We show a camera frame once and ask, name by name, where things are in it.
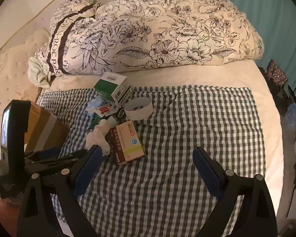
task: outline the barcode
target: barcode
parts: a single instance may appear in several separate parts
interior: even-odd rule
[[[115,81],[117,79],[117,77],[108,76],[107,79],[110,79],[112,81]]]
[[[115,98],[117,99],[117,97],[119,97],[120,94],[121,94],[121,91],[118,91],[117,94],[115,95]]]

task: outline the floral duvet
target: floral duvet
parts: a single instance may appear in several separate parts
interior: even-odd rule
[[[36,57],[56,75],[259,59],[264,44],[229,0],[64,0]]]

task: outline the bed sheet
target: bed sheet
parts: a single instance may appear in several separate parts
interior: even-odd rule
[[[283,143],[280,115],[268,86],[255,62],[243,60],[217,66],[185,65],[180,67],[124,72],[133,87],[209,85],[249,87],[258,109],[265,147],[265,181],[277,213],[283,186]],[[44,92],[92,88],[100,76],[66,75],[57,77]]]

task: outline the silver screw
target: silver screw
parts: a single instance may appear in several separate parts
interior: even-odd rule
[[[226,170],[226,175],[233,176],[234,172],[232,170],[230,170],[230,169],[227,169]]]
[[[38,177],[39,177],[39,174],[38,173],[32,174],[32,179],[37,179]]]
[[[259,181],[262,181],[264,179],[264,177],[262,175],[257,174],[255,176]]]
[[[64,168],[64,169],[62,170],[62,175],[68,175],[69,172],[70,172],[70,170],[69,170],[68,168]]]

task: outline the green and white box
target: green and white box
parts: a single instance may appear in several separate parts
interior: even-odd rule
[[[118,107],[122,107],[132,94],[127,77],[113,72],[106,72],[94,88],[103,99]]]

